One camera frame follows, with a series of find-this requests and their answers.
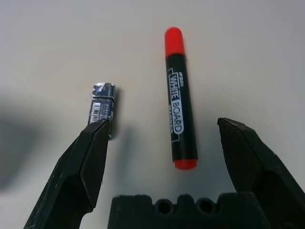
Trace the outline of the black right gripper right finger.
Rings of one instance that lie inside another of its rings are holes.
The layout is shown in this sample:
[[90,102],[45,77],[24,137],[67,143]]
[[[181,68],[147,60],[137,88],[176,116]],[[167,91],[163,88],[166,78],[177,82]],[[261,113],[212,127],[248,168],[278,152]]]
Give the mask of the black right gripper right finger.
[[219,118],[224,159],[237,192],[255,195],[273,229],[305,227],[305,193],[252,128]]

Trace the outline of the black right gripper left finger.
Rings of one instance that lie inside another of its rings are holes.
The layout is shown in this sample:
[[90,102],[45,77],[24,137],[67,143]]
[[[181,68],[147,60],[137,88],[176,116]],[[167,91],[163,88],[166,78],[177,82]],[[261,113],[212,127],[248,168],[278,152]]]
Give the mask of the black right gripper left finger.
[[111,122],[86,126],[57,161],[26,229],[78,229],[96,207],[105,170]]

